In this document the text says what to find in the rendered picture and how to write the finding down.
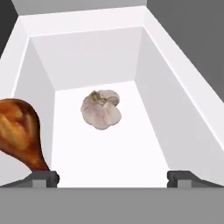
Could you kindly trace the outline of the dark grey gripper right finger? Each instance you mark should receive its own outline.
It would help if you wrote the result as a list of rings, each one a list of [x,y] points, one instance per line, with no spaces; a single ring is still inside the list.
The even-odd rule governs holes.
[[[171,188],[221,188],[221,185],[198,178],[190,171],[168,171],[167,187]]]

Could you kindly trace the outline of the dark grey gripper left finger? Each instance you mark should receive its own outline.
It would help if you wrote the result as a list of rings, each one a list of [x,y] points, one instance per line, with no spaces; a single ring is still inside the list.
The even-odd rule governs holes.
[[[56,171],[35,171],[24,179],[3,185],[14,188],[56,188],[60,182],[60,175]]]

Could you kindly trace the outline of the brown chicken drumstick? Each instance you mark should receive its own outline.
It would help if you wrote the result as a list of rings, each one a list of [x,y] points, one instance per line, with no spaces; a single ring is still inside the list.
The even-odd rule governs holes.
[[[18,159],[32,172],[49,171],[41,149],[39,116],[28,102],[0,100],[0,151]]]

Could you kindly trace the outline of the white tupperware container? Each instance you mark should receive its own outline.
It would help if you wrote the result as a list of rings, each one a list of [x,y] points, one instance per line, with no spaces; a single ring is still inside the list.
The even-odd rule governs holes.
[[[119,123],[87,124],[113,90]],[[163,187],[169,170],[224,185],[224,102],[143,6],[21,16],[0,58],[0,99],[29,102],[64,187]]]

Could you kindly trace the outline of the white garlic bulb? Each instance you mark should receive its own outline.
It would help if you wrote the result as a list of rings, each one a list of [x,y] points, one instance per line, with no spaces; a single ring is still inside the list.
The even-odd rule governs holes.
[[[91,92],[80,107],[84,121],[98,130],[105,130],[120,122],[122,115],[116,107],[120,96],[113,90],[98,90]]]

